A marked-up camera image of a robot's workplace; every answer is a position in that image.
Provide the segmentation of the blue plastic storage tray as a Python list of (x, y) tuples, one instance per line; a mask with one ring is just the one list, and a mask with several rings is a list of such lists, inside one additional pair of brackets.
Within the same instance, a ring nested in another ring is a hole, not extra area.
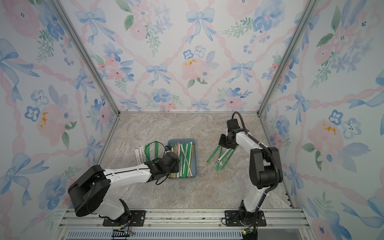
[(197, 176), (196, 141), (194, 139), (172, 139), (168, 141), (168, 145), (180, 159), (179, 171), (168, 175), (168, 178), (195, 178)]

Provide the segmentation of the brown paper straw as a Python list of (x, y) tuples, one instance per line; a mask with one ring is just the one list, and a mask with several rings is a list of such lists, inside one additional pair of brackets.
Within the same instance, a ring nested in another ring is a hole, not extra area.
[(191, 156), (190, 156), (190, 165), (193, 164), (194, 159), (194, 151), (195, 151), (195, 145), (191, 143)]

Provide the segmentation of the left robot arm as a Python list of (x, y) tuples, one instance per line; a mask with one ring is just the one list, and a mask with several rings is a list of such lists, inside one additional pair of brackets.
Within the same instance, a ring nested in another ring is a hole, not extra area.
[(167, 152), (162, 158), (123, 169), (103, 169), (100, 165), (90, 167), (69, 188), (77, 217), (98, 215), (104, 218), (104, 226), (128, 225), (132, 219), (128, 205), (122, 199), (113, 201), (107, 194), (114, 189), (137, 183), (162, 184), (170, 174), (179, 172), (179, 157)]

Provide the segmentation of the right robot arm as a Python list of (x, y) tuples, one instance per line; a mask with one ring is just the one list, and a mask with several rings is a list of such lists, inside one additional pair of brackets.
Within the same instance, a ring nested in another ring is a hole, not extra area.
[(259, 212), (268, 193), (283, 181), (279, 150), (267, 147), (245, 132), (222, 134), (219, 146), (233, 150), (240, 146), (249, 153), (249, 177), (253, 186), (241, 202), (239, 221), (246, 226), (255, 225), (259, 222)]

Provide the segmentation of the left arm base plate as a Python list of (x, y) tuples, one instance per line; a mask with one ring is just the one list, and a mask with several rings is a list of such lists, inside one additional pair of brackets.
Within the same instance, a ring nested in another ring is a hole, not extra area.
[(122, 214), (116, 220), (105, 217), (103, 227), (143, 227), (146, 213), (145, 210), (133, 210)]

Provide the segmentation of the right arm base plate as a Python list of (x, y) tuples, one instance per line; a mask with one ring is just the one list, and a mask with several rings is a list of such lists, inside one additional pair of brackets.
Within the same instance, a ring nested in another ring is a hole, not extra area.
[(241, 212), (239, 210), (224, 211), (224, 220), (227, 227), (250, 227), (256, 224), (256, 227), (266, 227), (266, 217), (263, 211), (255, 213)]

